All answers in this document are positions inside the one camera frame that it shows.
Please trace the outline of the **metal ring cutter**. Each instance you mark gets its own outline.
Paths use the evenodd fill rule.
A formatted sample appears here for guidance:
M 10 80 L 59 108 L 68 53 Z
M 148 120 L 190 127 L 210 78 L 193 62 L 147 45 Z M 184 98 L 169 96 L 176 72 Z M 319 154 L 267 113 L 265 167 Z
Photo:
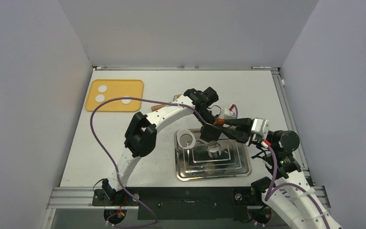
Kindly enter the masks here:
M 222 154 L 221 145 L 219 143 L 209 144 L 207 152 L 210 158 L 218 158 Z

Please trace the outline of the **white dough piece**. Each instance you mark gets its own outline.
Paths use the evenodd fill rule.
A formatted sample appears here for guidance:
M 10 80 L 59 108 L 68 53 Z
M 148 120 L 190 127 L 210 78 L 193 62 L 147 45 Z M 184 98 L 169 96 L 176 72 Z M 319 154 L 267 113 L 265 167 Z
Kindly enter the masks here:
M 176 140 L 178 146 L 183 150 L 189 150 L 195 147 L 196 138 L 192 131 L 188 129 L 180 129 L 176 132 Z

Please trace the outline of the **wooden rolling pin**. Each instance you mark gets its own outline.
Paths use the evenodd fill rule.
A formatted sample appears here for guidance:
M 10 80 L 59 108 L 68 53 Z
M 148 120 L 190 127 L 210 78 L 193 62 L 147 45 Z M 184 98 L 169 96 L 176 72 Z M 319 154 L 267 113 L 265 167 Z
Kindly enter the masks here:
M 173 101 L 177 100 L 182 94 L 178 94 L 178 95 L 175 95 L 173 97 Z M 163 107 L 165 107 L 166 105 L 165 104 L 157 104 L 157 105 L 154 105 L 151 107 L 151 111 L 154 112 L 154 111 L 157 111 Z

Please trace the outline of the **stainless steel tray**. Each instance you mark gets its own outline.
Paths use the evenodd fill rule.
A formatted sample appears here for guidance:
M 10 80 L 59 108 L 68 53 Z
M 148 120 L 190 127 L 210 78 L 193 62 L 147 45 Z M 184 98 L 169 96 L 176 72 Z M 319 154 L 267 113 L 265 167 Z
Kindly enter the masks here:
M 204 144 L 200 141 L 200 129 L 189 129 L 196 138 L 195 147 L 181 149 L 174 134 L 175 170 L 181 181 L 213 179 L 223 177 L 245 177 L 251 174 L 252 167 L 247 147 L 227 137 Z M 207 152 L 209 144 L 219 143 L 222 154 L 210 158 Z

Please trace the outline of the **scraper with red handle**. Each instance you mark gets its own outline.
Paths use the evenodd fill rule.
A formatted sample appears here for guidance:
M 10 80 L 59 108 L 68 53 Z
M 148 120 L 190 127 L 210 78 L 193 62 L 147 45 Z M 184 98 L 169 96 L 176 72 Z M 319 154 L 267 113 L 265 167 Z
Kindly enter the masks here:
M 220 127 L 223 127 L 224 124 L 224 119 L 217 118 L 214 124 L 203 125 L 200 129 L 200 140 L 204 143 L 219 140 L 219 137 L 222 134 Z

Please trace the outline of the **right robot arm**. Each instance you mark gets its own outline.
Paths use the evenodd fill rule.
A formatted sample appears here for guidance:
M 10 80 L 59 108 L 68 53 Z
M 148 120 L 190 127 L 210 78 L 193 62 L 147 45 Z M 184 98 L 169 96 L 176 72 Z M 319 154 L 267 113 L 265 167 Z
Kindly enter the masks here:
M 290 130 L 270 130 L 262 118 L 221 119 L 210 126 L 213 135 L 224 134 L 238 143 L 255 145 L 266 152 L 265 166 L 271 178 L 264 177 L 252 184 L 250 198 L 265 204 L 292 229 L 340 229 L 308 183 L 293 152 L 300 139 Z

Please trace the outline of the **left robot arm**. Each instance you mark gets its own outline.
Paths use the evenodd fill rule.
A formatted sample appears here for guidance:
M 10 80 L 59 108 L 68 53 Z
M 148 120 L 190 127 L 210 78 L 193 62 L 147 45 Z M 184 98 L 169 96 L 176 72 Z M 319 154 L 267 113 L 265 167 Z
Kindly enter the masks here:
M 125 132 L 121 156 L 115 161 L 112 177 L 102 183 L 104 199 L 111 205 L 118 205 L 123 198 L 129 177 L 141 158 L 149 155 L 156 146 L 156 138 L 168 125 L 188 115 L 195 115 L 202 124 L 212 124 L 215 117 L 208 107 L 219 99 L 217 92 L 208 87 L 204 91 L 188 89 L 172 102 L 163 102 L 163 107 L 147 114 L 133 115 Z

